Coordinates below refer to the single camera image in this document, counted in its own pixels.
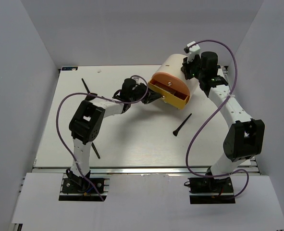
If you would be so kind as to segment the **yellow drawer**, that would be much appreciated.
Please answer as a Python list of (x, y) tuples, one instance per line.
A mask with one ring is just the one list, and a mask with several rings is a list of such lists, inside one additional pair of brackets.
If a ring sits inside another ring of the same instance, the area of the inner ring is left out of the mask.
[(148, 87), (162, 95), (162, 100), (178, 109), (184, 109), (190, 98), (188, 87), (177, 87), (164, 85), (156, 80), (148, 82)]

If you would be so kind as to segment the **cream round drawer organizer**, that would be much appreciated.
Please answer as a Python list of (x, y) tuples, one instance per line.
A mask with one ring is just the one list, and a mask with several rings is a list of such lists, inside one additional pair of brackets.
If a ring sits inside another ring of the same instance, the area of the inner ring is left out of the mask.
[(181, 71), (184, 58), (182, 54), (170, 55), (148, 82), (148, 87), (161, 94), (164, 102), (178, 109), (185, 108), (198, 87), (197, 79), (186, 80)]

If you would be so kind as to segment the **peach top drawer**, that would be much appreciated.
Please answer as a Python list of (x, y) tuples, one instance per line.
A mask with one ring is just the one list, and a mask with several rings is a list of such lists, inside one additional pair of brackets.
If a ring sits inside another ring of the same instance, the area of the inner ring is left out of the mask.
[(169, 90), (174, 90), (176, 93), (185, 95), (185, 98), (190, 97), (190, 90), (185, 83), (183, 73), (174, 75), (166, 72), (156, 72), (148, 83), (152, 85), (159, 83)]

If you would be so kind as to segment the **black small makeup brush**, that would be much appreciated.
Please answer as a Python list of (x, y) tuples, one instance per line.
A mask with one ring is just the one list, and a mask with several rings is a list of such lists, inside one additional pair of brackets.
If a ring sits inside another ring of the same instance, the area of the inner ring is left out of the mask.
[(189, 119), (191, 116), (192, 116), (192, 113), (190, 113), (190, 114), (187, 116), (187, 118), (179, 125), (179, 127), (173, 131), (173, 135), (174, 135), (175, 137), (177, 137), (179, 131), (181, 130), (181, 128), (184, 126), (184, 124), (188, 121), (188, 119)]

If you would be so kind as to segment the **black fan powder brush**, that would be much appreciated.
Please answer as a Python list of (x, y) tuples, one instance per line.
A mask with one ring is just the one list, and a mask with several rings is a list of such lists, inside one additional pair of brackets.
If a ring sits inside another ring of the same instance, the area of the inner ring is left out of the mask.
[(85, 80), (83, 78), (81, 78), (81, 80), (82, 80), (82, 83), (83, 83), (83, 85), (84, 85), (84, 87), (86, 89), (86, 92), (87, 92), (87, 96), (86, 96), (85, 100), (91, 101), (91, 100), (95, 99), (97, 94), (90, 92), (90, 90), (89, 90)]

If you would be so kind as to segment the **black thin brush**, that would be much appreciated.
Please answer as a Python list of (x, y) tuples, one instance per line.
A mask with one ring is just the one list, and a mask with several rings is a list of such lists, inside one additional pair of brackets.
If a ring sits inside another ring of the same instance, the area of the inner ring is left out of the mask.
[(95, 152), (95, 154), (96, 154), (97, 158), (98, 158), (98, 159), (100, 159), (100, 155), (99, 155), (99, 153), (98, 153), (98, 150), (97, 150), (97, 148), (96, 148), (95, 144), (94, 144), (94, 143), (92, 143), (92, 144), (91, 144), (91, 146), (92, 146), (92, 148), (93, 148), (93, 150), (94, 150), (94, 152)]

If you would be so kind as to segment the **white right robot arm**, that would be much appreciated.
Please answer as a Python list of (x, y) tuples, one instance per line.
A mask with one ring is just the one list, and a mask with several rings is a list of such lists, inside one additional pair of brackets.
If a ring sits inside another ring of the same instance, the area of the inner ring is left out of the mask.
[(211, 51), (183, 59), (181, 71), (185, 79), (196, 78), (200, 89), (216, 106), (228, 125), (223, 141), (223, 154), (207, 171), (205, 187), (216, 192), (241, 163), (259, 155), (262, 150), (265, 124), (253, 119), (232, 95), (231, 88), (218, 65), (218, 55)]

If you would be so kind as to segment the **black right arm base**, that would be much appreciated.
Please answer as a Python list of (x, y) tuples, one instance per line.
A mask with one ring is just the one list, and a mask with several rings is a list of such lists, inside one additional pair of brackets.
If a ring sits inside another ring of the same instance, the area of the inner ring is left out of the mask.
[(189, 189), (192, 205), (235, 204), (231, 178), (188, 178), (184, 186)]

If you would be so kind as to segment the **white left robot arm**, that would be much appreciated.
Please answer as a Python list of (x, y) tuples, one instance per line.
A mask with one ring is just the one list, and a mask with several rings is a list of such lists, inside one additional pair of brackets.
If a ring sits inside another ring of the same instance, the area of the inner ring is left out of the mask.
[(73, 181), (74, 188), (79, 192), (85, 192), (89, 188), (90, 181), (86, 177), (90, 174), (90, 149), (99, 134), (103, 119), (125, 113), (132, 102), (149, 104), (161, 97), (161, 94), (149, 89), (146, 84), (127, 78), (122, 88), (114, 93), (112, 101), (98, 101), (94, 96), (87, 96), (80, 103), (69, 124), (76, 161), (66, 170), (66, 175)]

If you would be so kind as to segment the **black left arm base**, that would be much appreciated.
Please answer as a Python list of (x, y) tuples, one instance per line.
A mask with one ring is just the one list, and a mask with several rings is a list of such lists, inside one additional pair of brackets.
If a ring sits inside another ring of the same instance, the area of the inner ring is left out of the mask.
[(90, 173), (86, 174), (86, 177), (94, 186), (83, 177), (76, 176), (70, 169), (67, 169), (66, 176), (62, 179), (59, 201), (105, 201), (109, 190), (109, 179), (91, 178)]

